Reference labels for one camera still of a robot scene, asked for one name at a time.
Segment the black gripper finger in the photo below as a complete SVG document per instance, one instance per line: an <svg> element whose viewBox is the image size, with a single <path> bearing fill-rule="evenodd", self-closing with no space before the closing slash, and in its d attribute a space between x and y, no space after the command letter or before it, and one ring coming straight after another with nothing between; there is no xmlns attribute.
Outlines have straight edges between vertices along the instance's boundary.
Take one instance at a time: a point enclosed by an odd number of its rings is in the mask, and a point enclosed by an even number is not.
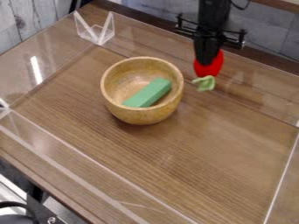
<svg viewBox="0 0 299 224"><path fill-rule="evenodd" d="M216 58L225 38L221 32L200 32L193 35L196 61L207 66Z"/></svg>

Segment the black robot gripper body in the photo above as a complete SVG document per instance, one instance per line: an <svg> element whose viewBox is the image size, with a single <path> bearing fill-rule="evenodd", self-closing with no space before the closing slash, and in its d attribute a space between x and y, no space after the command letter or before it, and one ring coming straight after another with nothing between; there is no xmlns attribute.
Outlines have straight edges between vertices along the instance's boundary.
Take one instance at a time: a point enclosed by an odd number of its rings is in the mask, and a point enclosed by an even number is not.
<svg viewBox="0 0 299 224"><path fill-rule="evenodd" d="M181 13L176 16L176 31L192 37L196 49L220 49L223 45L243 48L247 31L225 28L231 8L243 11L247 6L236 5L232 0L200 0L196 22Z"/></svg>

